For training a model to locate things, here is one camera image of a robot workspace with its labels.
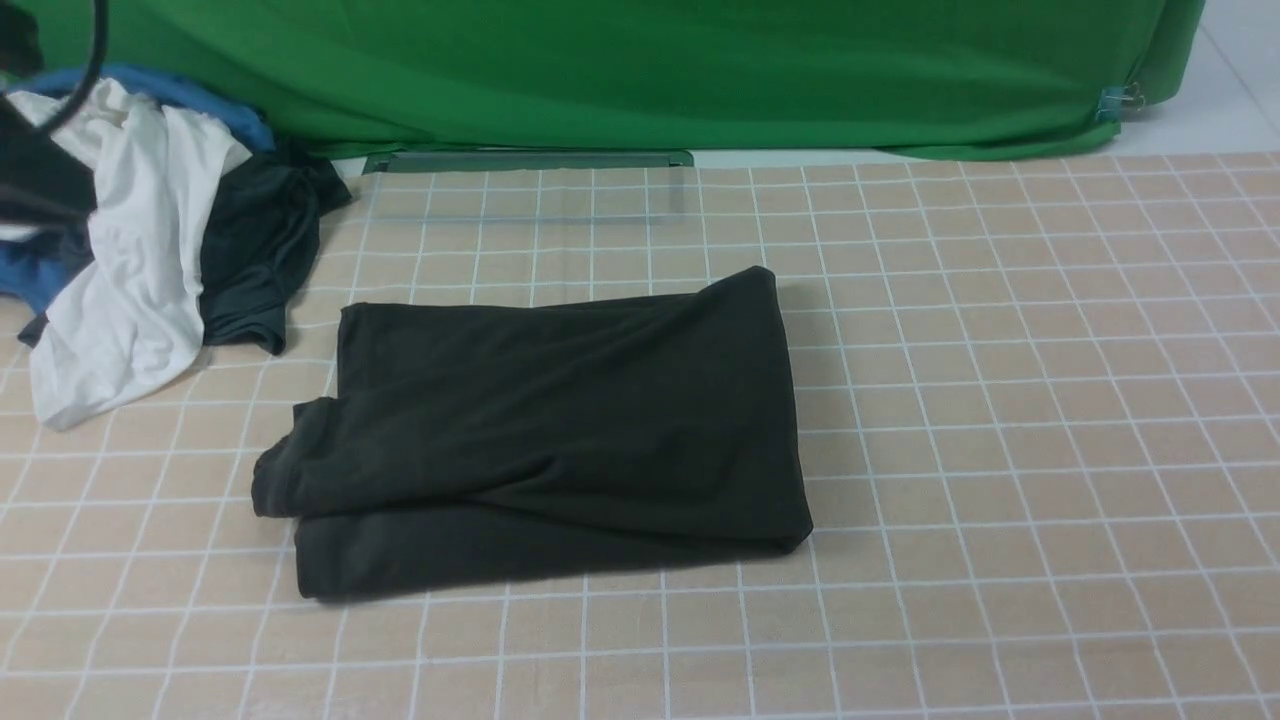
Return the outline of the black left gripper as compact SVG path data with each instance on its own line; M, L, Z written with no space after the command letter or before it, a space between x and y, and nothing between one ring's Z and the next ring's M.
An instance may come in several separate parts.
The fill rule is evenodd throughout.
M1 100L3 223L77 225L96 209L93 173L54 140L87 104L99 82L99 3L92 1L90 56L73 91L40 124L8 97Z

